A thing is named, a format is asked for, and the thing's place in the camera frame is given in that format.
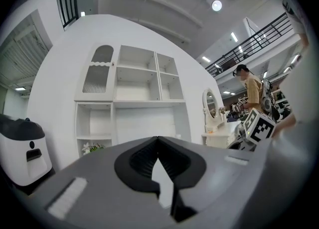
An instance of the cabinet door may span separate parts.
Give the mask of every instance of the cabinet door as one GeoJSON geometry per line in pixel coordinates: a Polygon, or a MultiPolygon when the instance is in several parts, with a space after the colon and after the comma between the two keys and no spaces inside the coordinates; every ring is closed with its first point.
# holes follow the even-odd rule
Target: cabinet door
{"type": "Polygon", "coordinates": [[[95,44],[80,75],[74,100],[110,102],[113,100],[116,61],[119,50],[110,44],[95,44]]]}

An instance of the ceiling light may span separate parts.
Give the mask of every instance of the ceiling light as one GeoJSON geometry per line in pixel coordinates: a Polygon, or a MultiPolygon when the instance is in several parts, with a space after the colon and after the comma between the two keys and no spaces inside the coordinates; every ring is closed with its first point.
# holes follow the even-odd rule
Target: ceiling light
{"type": "Polygon", "coordinates": [[[298,57],[300,57],[300,54],[295,56],[295,58],[292,60],[291,64],[293,64],[297,60],[298,57]]]}
{"type": "Polygon", "coordinates": [[[205,61],[207,61],[208,63],[210,63],[210,60],[209,60],[206,56],[203,56],[202,59],[204,59],[205,61]]]}
{"type": "Polygon", "coordinates": [[[238,41],[238,39],[237,39],[236,35],[235,35],[233,32],[231,33],[231,36],[233,37],[233,39],[234,39],[234,41],[235,41],[235,42],[237,42],[237,41],[238,41]]]}
{"type": "Polygon", "coordinates": [[[222,8],[221,1],[219,1],[219,0],[213,1],[213,3],[211,4],[211,7],[212,7],[213,11],[220,11],[220,9],[222,8]]]}

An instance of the black railing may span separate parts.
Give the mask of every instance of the black railing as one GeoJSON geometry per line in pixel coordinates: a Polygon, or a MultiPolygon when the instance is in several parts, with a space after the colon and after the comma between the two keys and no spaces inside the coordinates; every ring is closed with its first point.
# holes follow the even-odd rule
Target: black railing
{"type": "Polygon", "coordinates": [[[292,30],[291,24],[284,13],[205,69],[215,77],[273,43],[290,30],[292,30]]]}
{"type": "Polygon", "coordinates": [[[61,20],[62,20],[63,28],[65,28],[73,20],[79,19],[78,2],[77,0],[64,0],[64,3],[63,3],[62,0],[59,0],[59,3],[60,3],[59,5],[60,15],[62,17],[61,20]]]}

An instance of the person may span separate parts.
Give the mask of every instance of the person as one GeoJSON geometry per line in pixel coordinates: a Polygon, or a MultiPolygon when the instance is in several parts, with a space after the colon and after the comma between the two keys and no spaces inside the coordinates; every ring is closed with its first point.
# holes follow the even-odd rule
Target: person
{"type": "Polygon", "coordinates": [[[264,113],[261,106],[261,97],[263,93],[263,83],[261,80],[253,75],[246,65],[239,64],[236,68],[236,77],[247,88],[247,103],[243,105],[244,109],[249,112],[255,108],[264,113]]]}

